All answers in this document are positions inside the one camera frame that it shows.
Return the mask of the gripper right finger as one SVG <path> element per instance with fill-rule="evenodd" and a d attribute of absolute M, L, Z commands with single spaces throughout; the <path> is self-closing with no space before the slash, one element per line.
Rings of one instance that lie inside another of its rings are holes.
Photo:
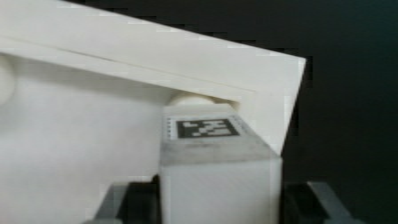
<path fill-rule="evenodd" d="M 278 224 L 365 224 L 351 216 L 324 182 L 284 184 Z"/>

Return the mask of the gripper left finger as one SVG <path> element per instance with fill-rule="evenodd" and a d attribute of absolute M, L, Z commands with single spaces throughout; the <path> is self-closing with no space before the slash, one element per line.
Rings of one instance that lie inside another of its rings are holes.
<path fill-rule="evenodd" d="M 86 224 L 161 224 L 159 177 L 148 182 L 115 183 Z"/>

